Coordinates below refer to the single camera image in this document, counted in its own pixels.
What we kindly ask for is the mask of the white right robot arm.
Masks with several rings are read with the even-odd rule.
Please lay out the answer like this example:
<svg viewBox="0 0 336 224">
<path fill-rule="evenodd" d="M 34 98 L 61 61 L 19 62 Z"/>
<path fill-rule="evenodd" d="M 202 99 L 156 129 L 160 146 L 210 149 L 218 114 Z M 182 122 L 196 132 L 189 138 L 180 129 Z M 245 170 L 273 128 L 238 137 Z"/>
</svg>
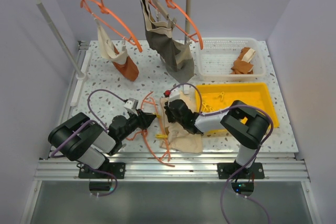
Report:
<svg viewBox="0 0 336 224">
<path fill-rule="evenodd" d="M 240 143 L 234 165 L 234 172 L 240 178 L 252 173 L 256 156 L 274 129 L 274 123 L 265 111 L 240 100 L 210 113 L 193 112 L 181 99 L 166 102 L 164 109 L 170 123 L 178 123 L 190 134 L 227 130 Z"/>
</svg>

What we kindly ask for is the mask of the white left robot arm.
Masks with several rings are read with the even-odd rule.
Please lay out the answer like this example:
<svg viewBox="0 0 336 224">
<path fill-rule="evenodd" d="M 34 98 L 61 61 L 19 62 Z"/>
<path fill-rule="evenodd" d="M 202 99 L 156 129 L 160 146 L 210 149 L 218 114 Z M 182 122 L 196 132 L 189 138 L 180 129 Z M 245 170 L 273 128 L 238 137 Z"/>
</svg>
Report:
<svg viewBox="0 0 336 224">
<path fill-rule="evenodd" d="M 156 115 L 137 109 L 115 116 L 108 130 L 80 112 L 51 131 L 48 142 L 56 149 L 51 157 L 61 152 L 70 161 L 79 161 L 90 166 L 90 171 L 97 178 L 104 178 L 109 172 L 104 154 L 116 154 L 122 147 L 122 141 L 135 130 L 146 130 Z"/>
</svg>

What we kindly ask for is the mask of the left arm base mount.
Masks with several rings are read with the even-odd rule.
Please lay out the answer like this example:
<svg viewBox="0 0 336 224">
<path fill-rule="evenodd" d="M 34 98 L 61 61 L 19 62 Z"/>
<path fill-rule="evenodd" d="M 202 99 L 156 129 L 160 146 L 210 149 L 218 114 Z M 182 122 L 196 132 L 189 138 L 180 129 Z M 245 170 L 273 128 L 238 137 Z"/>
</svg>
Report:
<svg viewBox="0 0 336 224">
<path fill-rule="evenodd" d="M 78 178 L 89 180 L 89 190 L 92 193 L 108 194 L 115 191 L 118 181 L 124 179 L 125 163 L 104 163 L 94 169 L 87 165 L 78 164 Z"/>
</svg>

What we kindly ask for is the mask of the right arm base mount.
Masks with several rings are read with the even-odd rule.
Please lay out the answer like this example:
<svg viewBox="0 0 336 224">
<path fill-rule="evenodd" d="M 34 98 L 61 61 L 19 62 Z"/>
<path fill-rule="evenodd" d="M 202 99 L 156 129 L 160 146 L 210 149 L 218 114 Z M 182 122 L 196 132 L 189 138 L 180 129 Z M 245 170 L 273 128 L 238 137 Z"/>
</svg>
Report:
<svg viewBox="0 0 336 224">
<path fill-rule="evenodd" d="M 219 179 L 228 179 L 234 172 L 240 169 L 237 163 L 218 163 L 217 173 Z M 229 182 L 233 191 L 237 194 L 250 196 L 255 189 L 254 180 L 265 179 L 262 163 L 253 163 L 249 168 L 243 168 L 235 174 Z"/>
</svg>

